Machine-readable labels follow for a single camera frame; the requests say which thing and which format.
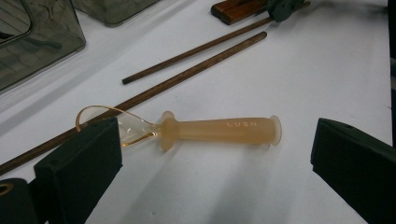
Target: wooden dowel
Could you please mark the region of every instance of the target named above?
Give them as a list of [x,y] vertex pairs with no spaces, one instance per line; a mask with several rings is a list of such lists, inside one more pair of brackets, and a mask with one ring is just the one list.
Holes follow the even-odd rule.
[[122,83],[123,84],[128,84],[130,82],[138,80],[139,78],[149,76],[149,75],[151,75],[151,74],[153,74],[155,72],[158,72],[158,71],[160,71],[160,70],[162,70],[164,68],[167,68],[167,67],[169,67],[169,66],[171,66],[171,65],[173,65],[175,63],[181,62],[182,60],[185,60],[185,59],[189,58],[190,56],[192,56],[194,54],[197,54],[197,53],[199,53],[201,51],[204,51],[206,49],[210,49],[210,48],[212,48],[212,47],[214,47],[214,46],[216,46],[218,44],[221,44],[221,43],[223,43],[223,42],[225,42],[225,41],[227,41],[229,39],[232,39],[232,38],[234,38],[236,36],[239,36],[239,35],[242,35],[242,34],[245,34],[245,33],[249,32],[249,31],[252,31],[252,30],[254,30],[254,29],[258,28],[258,27],[261,27],[261,26],[273,21],[273,20],[274,19],[269,17],[269,18],[263,19],[261,21],[256,21],[256,22],[254,22],[254,23],[252,23],[252,24],[250,24],[250,25],[248,25],[248,26],[246,26],[244,28],[241,28],[241,29],[239,29],[237,31],[234,31],[232,33],[229,33],[227,35],[219,37],[219,38],[217,38],[215,40],[207,42],[207,43],[205,43],[205,44],[203,44],[203,45],[201,45],[201,46],[199,46],[199,47],[197,47],[195,49],[191,49],[189,51],[186,51],[186,52],[184,52],[182,54],[179,54],[176,57],[173,57],[171,59],[168,59],[168,60],[166,60],[166,61],[164,61],[162,63],[158,63],[158,64],[156,64],[154,66],[151,66],[150,68],[145,69],[145,70],[143,70],[141,72],[138,72],[138,73],[136,73],[136,74],[134,74],[134,75],[132,75],[130,77],[126,77],[125,79],[122,80]]
[[[158,94],[160,94],[163,91],[166,91],[174,86],[176,86],[177,84],[181,83],[182,81],[193,77],[195,75],[197,75],[198,73],[204,71],[206,68],[209,68],[213,65],[215,65],[216,63],[220,63],[221,61],[235,55],[237,52],[248,48],[249,46],[263,40],[265,37],[267,37],[267,33],[262,32],[259,33],[257,35],[254,35],[253,37],[233,46],[230,49],[226,49],[224,50],[222,53],[219,53],[211,58],[209,58],[208,60],[203,61],[202,63],[198,63],[197,65],[195,65],[194,67],[174,76],[171,77],[167,80],[165,80],[164,82],[146,90],[143,91],[142,93],[136,95],[135,97],[115,106],[118,109],[121,110],[129,110],[132,107],[139,105],[145,101],[147,101],[148,99],[152,98],[153,96],[156,96]],[[109,117],[110,116],[117,116],[119,113],[117,113],[117,111],[115,111],[114,113],[109,113],[107,114]],[[71,138],[73,135],[75,135],[77,133],[75,128],[72,128],[70,130],[68,130],[65,133],[61,133],[60,135],[50,139],[49,141],[47,141],[46,143],[35,147],[23,154],[21,154],[20,156],[5,162],[4,164],[0,165],[0,175],[3,175],[23,164],[25,164],[26,162],[42,155],[45,152],[48,152],[50,150],[52,150],[53,148],[61,145],[62,143],[64,143],[67,139]]]

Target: white tabletop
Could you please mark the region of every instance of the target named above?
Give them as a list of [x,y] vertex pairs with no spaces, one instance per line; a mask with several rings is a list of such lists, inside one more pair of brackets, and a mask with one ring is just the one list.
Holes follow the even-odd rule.
[[[273,146],[156,140],[123,150],[123,167],[88,223],[364,223],[312,171],[318,118],[335,119],[391,144],[386,0],[314,0],[288,20],[268,24],[156,75],[124,77],[266,18],[228,26],[210,15],[215,0],[162,0],[122,26],[78,13],[81,52],[0,95],[0,162],[74,125],[87,105],[118,105],[242,40],[262,42],[131,112],[159,121],[279,116]],[[40,158],[0,178],[34,178]]]

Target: curved plastic tip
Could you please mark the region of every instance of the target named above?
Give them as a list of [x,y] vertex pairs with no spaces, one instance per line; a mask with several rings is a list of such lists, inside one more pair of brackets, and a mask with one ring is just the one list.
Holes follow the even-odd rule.
[[280,139],[282,138],[282,125],[280,124],[280,120],[277,116],[273,115],[270,118],[275,124],[275,137],[274,140],[271,142],[271,145],[276,146],[279,144]]

